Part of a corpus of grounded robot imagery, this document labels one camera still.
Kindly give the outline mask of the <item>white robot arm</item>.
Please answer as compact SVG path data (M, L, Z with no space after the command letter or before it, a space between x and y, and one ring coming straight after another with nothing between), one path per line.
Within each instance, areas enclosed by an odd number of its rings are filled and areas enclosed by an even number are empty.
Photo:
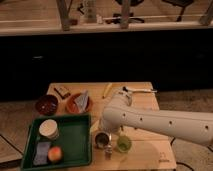
M213 113L139 109L131 103L132 95L128 91L116 91L103 108L101 129L115 133L121 126L128 126L213 146Z

